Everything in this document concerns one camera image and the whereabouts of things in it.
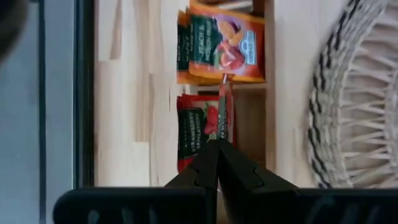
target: gray wall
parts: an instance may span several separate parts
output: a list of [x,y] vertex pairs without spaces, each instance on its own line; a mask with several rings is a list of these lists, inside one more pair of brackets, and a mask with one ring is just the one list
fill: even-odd
[[73,5],[45,1],[46,221],[39,221],[38,3],[0,67],[0,223],[52,223],[55,201],[73,187]]

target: white wicker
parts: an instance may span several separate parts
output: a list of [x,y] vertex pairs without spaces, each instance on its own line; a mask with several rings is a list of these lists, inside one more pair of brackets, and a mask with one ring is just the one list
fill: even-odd
[[398,0],[351,0],[319,56],[308,155],[321,188],[398,187]]

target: green label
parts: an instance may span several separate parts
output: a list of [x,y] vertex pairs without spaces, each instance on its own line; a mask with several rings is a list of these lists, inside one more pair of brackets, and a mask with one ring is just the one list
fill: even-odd
[[191,38],[193,39],[191,58],[196,63],[215,64],[214,51],[223,41],[218,32],[217,22],[211,17],[192,16]]
[[199,152],[209,135],[205,134],[206,116],[201,108],[178,111],[178,158],[184,159]]
[[177,31],[177,70],[187,71],[190,53],[190,28],[178,25]]

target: dark frame edge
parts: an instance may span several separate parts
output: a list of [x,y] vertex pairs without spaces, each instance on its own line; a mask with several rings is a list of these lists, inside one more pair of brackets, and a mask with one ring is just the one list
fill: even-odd
[[94,186],[95,0],[75,1],[74,187]]

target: strawberry image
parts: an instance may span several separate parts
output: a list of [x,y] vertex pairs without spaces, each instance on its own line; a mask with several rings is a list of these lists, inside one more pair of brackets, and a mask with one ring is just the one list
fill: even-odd
[[207,123],[205,126],[205,134],[217,132],[218,109],[215,106],[207,107]]

